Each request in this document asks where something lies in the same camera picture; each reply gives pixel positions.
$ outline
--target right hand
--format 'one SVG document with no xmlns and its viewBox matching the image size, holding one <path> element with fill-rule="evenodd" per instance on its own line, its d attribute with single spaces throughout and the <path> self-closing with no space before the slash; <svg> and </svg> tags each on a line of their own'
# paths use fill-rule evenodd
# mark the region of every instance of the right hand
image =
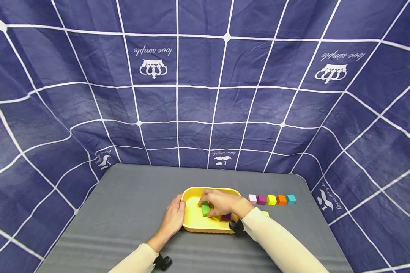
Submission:
<svg viewBox="0 0 410 273">
<path fill-rule="evenodd" d="M 199 207 L 202 206 L 204 201 L 208 201 L 214 206 L 214 209 L 208 213 L 208 217 L 235 213 L 240 218 L 243 218 L 254 209 L 246 198 L 231 195 L 230 193 L 224 193 L 220 190 L 205 189 L 199 200 Z"/>
</svg>

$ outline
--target left hand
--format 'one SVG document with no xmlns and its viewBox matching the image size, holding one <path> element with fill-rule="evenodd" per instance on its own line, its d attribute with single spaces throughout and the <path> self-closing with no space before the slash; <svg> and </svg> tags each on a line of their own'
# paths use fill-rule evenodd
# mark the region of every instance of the left hand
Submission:
<svg viewBox="0 0 410 273">
<path fill-rule="evenodd" d="M 176 234 L 184 223 L 185 201 L 181 200 L 182 195 L 177 195 L 167 206 L 164 220 L 159 230 L 147 241 L 156 253 L 162 250 L 170 238 Z"/>
<path fill-rule="evenodd" d="M 168 236 L 175 235 L 180 230 L 184 223 L 185 216 L 185 201 L 181 200 L 182 194 L 179 194 L 167 206 L 164 220 L 162 221 L 159 231 Z"/>
</svg>

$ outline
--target light pink block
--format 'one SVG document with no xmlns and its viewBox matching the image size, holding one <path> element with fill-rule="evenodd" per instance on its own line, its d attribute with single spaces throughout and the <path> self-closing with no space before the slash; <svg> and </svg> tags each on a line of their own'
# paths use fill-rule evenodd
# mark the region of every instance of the light pink block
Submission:
<svg viewBox="0 0 410 273">
<path fill-rule="evenodd" d="M 257 196 L 256 195 L 249 195 L 249 203 L 255 205 L 257 203 Z"/>
</svg>

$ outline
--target gray table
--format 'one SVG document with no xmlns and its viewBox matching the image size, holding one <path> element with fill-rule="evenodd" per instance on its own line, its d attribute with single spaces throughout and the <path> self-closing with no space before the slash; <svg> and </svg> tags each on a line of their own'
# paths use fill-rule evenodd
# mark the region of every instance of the gray table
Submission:
<svg viewBox="0 0 410 273">
<path fill-rule="evenodd" d="M 38 273 L 106 273 L 150 238 L 174 196 L 193 186 L 233 188 L 246 197 L 294 194 L 296 204 L 259 207 L 296 236 L 331 273 L 352 272 L 299 176 L 116 164 L 101 179 Z M 182 229 L 162 254 L 173 260 L 168 273 L 280 272 L 245 232 L 225 235 Z"/>
</svg>

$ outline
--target navy blue backdrop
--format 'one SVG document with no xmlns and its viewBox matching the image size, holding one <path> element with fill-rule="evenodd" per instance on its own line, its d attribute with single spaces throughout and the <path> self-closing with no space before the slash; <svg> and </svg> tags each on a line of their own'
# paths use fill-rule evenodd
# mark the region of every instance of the navy blue backdrop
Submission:
<svg viewBox="0 0 410 273">
<path fill-rule="evenodd" d="M 410 0 L 0 0 L 0 272 L 116 163 L 295 173 L 355 272 L 410 273 Z"/>
</svg>

